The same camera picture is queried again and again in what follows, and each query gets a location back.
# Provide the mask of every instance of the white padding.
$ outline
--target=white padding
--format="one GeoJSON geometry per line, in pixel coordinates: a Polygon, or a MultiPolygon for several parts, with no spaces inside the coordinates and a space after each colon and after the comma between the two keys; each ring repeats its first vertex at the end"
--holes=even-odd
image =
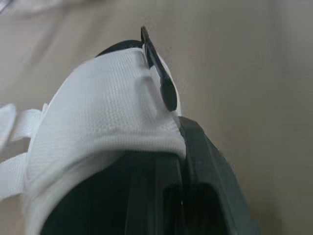
{"type": "Polygon", "coordinates": [[[166,109],[155,82],[140,48],[97,57],[66,79],[29,145],[27,235],[39,234],[62,197],[123,151],[171,152],[184,159],[177,112],[166,109]]]}
{"type": "Polygon", "coordinates": [[[0,201],[23,192],[26,153],[0,164],[0,201]]]}

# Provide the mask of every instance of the strap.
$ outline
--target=strap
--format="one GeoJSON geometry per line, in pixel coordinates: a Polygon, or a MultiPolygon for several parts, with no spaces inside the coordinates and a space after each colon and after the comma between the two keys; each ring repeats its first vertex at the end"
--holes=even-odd
{"type": "Polygon", "coordinates": [[[26,153],[0,164],[0,201],[23,192],[26,153]]]}
{"type": "Polygon", "coordinates": [[[10,136],[10,141],[18,141],[23,138],[32,138],[37,130],[41,111],[30,109],[21,112],[17,116],[13,131],[10,136]]]}

